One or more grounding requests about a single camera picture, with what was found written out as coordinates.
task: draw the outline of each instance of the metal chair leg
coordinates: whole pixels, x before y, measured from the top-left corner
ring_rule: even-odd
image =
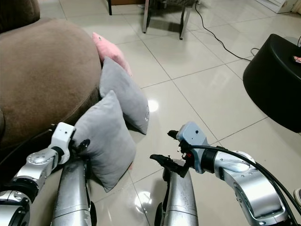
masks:
[[[109,14],[112,16],[112,3],[111,0],[108,0],[108,5],[109,5]]]
[[[143,33],[146,33],[146,28],[147,28],[147,17],[149,13],[149,5],[150,5],[150,0],[145,0],[145,7],[144,7],[144,18],[143,18]]]
[[[187,10],[186,10],[185,21],[183,23],[185,9],[187,9]],[[191,9],[192,9],[191,7],[185,7],[184,6],[183,10],[182,10],[181,25],[183,24],[183,27],[182,27],[182,31],[181,31],[181,35],[180,35],[181,40],[183,40],[183,36],[184,36],[185,30],[186,30],[186,27],[187,27],[187,23],[188,23],[188,19],[189,19],[189,16],[190,16]]]

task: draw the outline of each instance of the black round stool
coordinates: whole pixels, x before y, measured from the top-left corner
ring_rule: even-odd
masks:
[[[301,132],[301,48],[271,34],[244,72],[245,89],[271,119]]]

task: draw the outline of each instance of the gray pillow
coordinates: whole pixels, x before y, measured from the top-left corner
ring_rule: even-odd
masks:
[[[81,155],[91,160],[92,171],[109,192],[126,172],[136,154],[136,145],[122,117],[117,97],[110,91],[75,124],[75,145],[90,139]]]
[[[99,89],[101,97],[113,90],[120,102],[124,119],[146,134],[150,117],[148,101],[127,72],[108,57],[103,62]]]

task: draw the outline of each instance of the brown sofa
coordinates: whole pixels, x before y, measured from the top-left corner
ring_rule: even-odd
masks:
[[[1,0],[0,32],[0,180],[5,181],[28,154],[49,145],[51,133],[12,153],[20,143],[52,123],[74,124],[99,100],[101,64],[82,29],[66,20],[40,19],[36,0]]]

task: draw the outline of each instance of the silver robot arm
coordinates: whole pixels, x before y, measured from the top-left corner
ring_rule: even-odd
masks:
[[[30,206],[47,177],[58,164],[68,161],[68,145],[74,132],[74,126],[60,122],[52,135],[49,147],[30,154],[26,158],[26,164],[12,181],[4,186],[4,191],[0,192],[1,226],[28,224]]]
[[[152,155],[161,166],[185,177],[189,167],[202,174],[214,173],[225,181],[235,192],[236,200],[251,226],[289,225],[289,216],[275,188],[255,167],[233,155],[207,149],[185,151],[185,145],[209,145],[202,130],[194,123],[188,122],[179,131],[168,133],[180,142],[179,150],[183,153],[184,166],[173,162],[169,157]],[[236,151],[249,160],[254,159],[244,152]]]

